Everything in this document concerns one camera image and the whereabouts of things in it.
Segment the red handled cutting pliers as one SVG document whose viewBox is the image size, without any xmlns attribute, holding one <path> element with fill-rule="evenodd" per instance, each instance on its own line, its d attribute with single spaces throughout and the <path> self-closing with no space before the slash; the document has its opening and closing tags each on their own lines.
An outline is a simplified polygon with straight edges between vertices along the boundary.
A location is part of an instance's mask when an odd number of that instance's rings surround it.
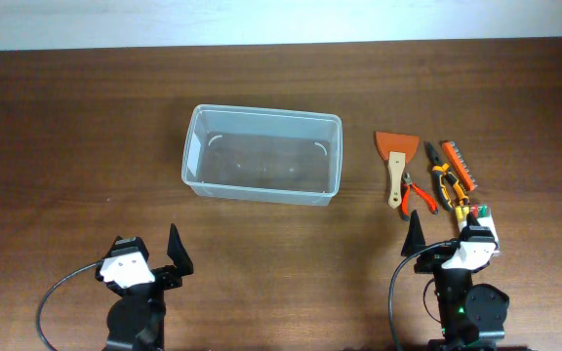
<svg viewBox="0 0 562 351">
<path fill-rule="evenodd" d="M 401 214 L 405 221 L 410 220 L 411 213 L 409 211 L 409 198 L 412 192 L 415 192 L 427 205 L 428 210 L 433 214 L 438 214 L 438 207 L 435 200 L 423 189 L 421 189 L 415 182 L 413 182 L 409 173 L 402 175 L 402 202 Z"/>
</svg>

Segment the orange black needle-nose pliers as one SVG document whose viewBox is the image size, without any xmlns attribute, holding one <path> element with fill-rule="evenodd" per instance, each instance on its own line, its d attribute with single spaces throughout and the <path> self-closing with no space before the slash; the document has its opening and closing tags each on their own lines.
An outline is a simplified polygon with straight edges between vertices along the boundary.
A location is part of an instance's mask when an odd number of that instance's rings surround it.
<svg viewBox="0 0 562 351">
<path fill-rule="evenodd" d="M 431 162 L 431 177 L 436 185 L 438 200 L 444 209 L 452 212 L 456 206 L 469 205 L 470 200 L 462 182 L 450 165 L 440 157 L 429 141 L 426 141 L 424 146 Z"/>
</svg>

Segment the small screwdriver set case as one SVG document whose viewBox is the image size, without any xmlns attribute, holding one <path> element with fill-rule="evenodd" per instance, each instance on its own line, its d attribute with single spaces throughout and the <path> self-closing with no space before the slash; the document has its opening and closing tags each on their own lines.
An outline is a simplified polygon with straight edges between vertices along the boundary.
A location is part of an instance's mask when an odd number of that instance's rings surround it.
<svg viewBox="0 0 562 351">
<path fill-rule="evenodd" d="M 460 232 L 467 226 L 467 216 L 472 215 L 479 223 L 480 226 L 488 227 L 496 242 L 496 254 L 500 253 L 500 238 L 492 217 L 491 208 L 486 204 L 481 205 L 463 205 L 455 207 L 455 217 L 457 220 L 458 229 Z"/>
</svg>

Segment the orange scraper wooden handle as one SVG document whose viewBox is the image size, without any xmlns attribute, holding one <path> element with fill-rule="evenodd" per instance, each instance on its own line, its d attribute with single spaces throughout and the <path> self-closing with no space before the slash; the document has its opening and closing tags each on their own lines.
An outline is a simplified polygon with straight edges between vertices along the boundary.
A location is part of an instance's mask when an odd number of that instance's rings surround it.
<svg viewBox="0 0 562 351">
<path fill-rule="evenodd" d="M 406 165 L 414 158 L 420 138 L 418 136 L 375 132 L 377 150 L 387 163 L 390 192 L 387 203 L 392 209 L 402 204 L 401 182 Z"/>
</svg>

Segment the orange screwdriver bit holder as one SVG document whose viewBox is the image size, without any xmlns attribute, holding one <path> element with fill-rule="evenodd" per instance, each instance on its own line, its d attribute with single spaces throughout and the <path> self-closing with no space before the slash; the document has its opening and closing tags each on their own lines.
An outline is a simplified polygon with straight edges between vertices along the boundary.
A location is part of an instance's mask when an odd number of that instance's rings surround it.
<svg viewBox="0 0 562 351">
<path fill-rule="evenodd" d="M 451 140 L 441 142 L 441 147 L 446 157 L 454 167 L 455 172 L 463 183 L 463 186 L 468 191 L 473 191 L 477 188 L 477 183 L 472 176 L 469 167 L 467 166 L 462 154 L 456 144 Z"/>
</svg>

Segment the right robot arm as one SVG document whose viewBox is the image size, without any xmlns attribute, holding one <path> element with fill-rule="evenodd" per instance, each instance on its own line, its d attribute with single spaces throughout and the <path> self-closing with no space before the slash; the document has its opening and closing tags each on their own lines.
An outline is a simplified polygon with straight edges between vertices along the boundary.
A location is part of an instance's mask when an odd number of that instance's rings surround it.
<svg viewBox="0 0 562 351">
<path fill-rule="evenodd" d="M 412 212 L 401 255 L 414 259 L 414 272 L 432 277 L 442 337 L 430 340 L 428 350 L 495 350 L 504 338 L 509 297 L 472 275 L 486 268 L 499 248 L 492 230 L 473 215 L 457 238 L 429 245 L 419 216 Z"/>
</svg>

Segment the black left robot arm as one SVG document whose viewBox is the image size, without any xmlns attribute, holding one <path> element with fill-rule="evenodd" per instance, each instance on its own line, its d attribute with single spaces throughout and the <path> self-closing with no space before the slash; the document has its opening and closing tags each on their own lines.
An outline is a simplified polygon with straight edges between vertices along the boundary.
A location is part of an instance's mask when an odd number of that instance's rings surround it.
<svg viewBox="0 0 562 351">
<path fill-rule="evenodd" d="M 104 351 L 155 351 L 165 348 L 165 292 L 182 286 L 194 272 L 177 227 L 170 226 L 167 256 L 170 265 L 151 269 L 142 238 L 118 236 L 96 268 L 96 279 L 119 299 L 106 317 Z"/>
</svg>

